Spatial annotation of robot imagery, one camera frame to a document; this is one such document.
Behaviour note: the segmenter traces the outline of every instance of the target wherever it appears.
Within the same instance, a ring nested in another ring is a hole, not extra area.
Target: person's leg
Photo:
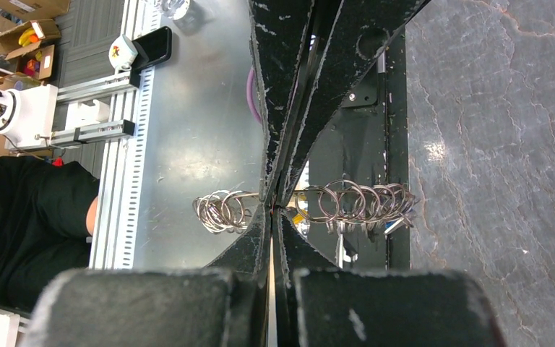
[[[90,244],[66,240],[30,257],[16,268],[7,284],[7,297],[14,308],[31,312],[44,287],[59,273],[88,267]]]

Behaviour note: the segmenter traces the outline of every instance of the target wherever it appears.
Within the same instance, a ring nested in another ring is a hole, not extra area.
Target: marble floor
[[[555,1],[433,0],[407,27],[412,266],[484,287],[555,346]]]

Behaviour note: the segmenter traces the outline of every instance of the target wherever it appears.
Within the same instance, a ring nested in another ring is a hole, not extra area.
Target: yellow fruit
[[[26,29],[22,33],[20,38],[18,39],[18,44],[21,45],[22,47],[24,47],[24,42],[26,42],[26,40],[28,40],[29,36],[34,35],[34,34],[35,34],[35,29],[33,29],[31,27]]]

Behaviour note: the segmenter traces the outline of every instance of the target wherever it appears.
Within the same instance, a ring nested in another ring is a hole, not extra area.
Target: coiled wire
[[[311,216],[301,208],[302,200],[317,194],[319,216]],[[251,211],[246,208],[246,199],[255,199],[258,194],[218,190],[196,198],[192,206],[203,226],[212,234],[223,231],[242,233],[251,220]],[[370,231],[378,225],[400,221],[412,226],[413,207],[416,197],[403,184],[359,185],[347,179],[330,182],[326,186],[311,185],[293,194],[296,212],[309,223],[324,223],[329,232],[351,232],[355,226]]]

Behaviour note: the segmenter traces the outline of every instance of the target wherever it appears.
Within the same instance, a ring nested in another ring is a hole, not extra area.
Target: bare skin
[[[98,197],[96,197],[90,207],[88,208],[88,213],[86,214],[86,229],[88,233],[92,236],[95,233],[95,217],[97,216],[97,202]]]

